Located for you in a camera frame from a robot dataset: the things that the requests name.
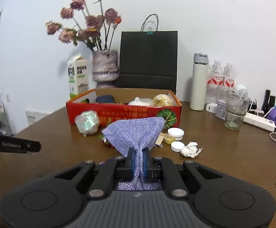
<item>power adapter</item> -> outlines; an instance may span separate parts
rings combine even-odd
[[[247,113],[243,118],[245,123],[254,125],[258,128],[265,129],[267,131],[273,132],[275,130],[275,123],[269,119]]]
[[[216,113],[216,109],[217,109],[217,104],[216,103],[207,104],[206,111],[212,112],[212,113],[215,114]]]

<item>crumpled tissue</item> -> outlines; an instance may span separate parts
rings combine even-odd
[[[197,145],[197,142],[190,142],[180,150],[180,154],[184,157],[195,158],[202,150],[202,148],[198,149]]]
[[[100,121],[97,112],[90,110],[76,116],[75,123],[79,132],[86,137],[86,135],[93,135],[98,132]]]

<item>purple drawstring pouch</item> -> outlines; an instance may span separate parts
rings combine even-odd
[[[129,148],[135,149],[134,178],[130,182],[120,181],[118,190],[156,190],[161,189],[159,180],[145,180],[143,172],[143,153],[146,147],[153,148],[164,126],[162,117],[119,120],[102,131],[105,138],[124,157]]]

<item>red cardboard box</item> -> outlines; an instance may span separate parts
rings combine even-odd
[[[117,104],[96,103],[96,97],[110,94]],[[135,97],[153,99],[158,94],[167,94],[173,99],[173,106],[135,106],[126,105]],[[92,89],[66,102],[69,122],[75,124],[75,117],[84,111],[96,111],[100,126],[121,119],[138,119],[161,116],[166,120],[164,128],[178,127],[181,104],[171,90],[143,88],[105,88]]]

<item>bag handle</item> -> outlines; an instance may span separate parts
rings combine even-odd
[[[156,13],[153,13],[153,14],[150,14],[150,15],[145,19],[145,21],[142,23],[141,30],[140,30],[141,32],[143,32],[143,30],[144,30],[144,26],[145,26],[145,23],[146,23],[147,19],[150,18],[152,15],[154,15],[154,16],[156,17],[156,19],[157,19],[156,31],[158,31],[159,18],[158,18],[158,15],[157,15]]]

